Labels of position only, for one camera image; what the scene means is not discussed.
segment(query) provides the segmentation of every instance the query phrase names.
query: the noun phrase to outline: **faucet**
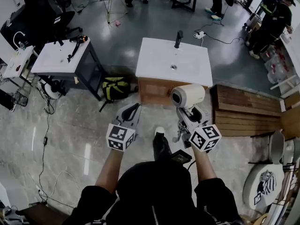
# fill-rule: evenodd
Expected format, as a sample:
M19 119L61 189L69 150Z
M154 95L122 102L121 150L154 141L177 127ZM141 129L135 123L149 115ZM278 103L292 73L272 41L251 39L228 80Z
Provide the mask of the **faucet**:
M175 48L179 48L179 45L180 45L180 42L181 42L181 39L183 38L183 31L182 30L179 30L177 32L177 37L176 37L176 42L175 42Z

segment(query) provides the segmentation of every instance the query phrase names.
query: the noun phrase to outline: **black tool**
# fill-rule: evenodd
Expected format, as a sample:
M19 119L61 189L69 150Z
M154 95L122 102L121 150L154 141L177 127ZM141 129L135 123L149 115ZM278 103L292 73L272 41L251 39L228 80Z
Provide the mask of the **black tool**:
M72 55L69 54L68 57L67 57L67 61L68 61L68 62L70 62L71 59L74 57L74 55L75 55L75 53L77 52L77 50L78 50L80 44L86 42L87 40L88 40L88 36L86 36L86 35L79 35L79 36L73 37L73 38L71 38L71 39L69 40L70 42L76 41L77 43L76 43L76 46L75 46L75 48L74 48L74 50L73 50L73 52L72 52Z
M181 42L181 39L183 38L183 32L181 30L179 30L177 32L177 37L176 37L176 42L175 42L175 48L179 48L179 45L180 45L180 42Z

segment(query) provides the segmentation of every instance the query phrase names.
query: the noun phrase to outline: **drain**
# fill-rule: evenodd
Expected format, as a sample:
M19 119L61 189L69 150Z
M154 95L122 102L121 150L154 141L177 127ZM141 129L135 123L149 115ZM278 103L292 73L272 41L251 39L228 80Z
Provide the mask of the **drain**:
M172 70L176 70L176 69L177 69L177 66L174 65L174 64L172 64L172 65L171 65L171 69L172 69Z

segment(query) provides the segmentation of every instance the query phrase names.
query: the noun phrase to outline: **green backpack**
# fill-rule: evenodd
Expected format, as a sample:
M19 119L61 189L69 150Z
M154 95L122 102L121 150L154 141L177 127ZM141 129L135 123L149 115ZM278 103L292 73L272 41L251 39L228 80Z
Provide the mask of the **green backpack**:
M106 101L99 112L102 111L107 103L127 98L130 93L130 81L125 77L106 77L102 83L102 90Z

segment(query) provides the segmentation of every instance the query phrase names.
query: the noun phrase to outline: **wooden cabinet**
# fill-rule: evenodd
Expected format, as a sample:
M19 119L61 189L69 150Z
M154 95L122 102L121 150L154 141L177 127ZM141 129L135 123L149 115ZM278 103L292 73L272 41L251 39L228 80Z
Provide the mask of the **wooden cabinet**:
M177 82L155 78L139 77L139 93L142 103L172 105L171 92L178 86L188 85L186 82Z

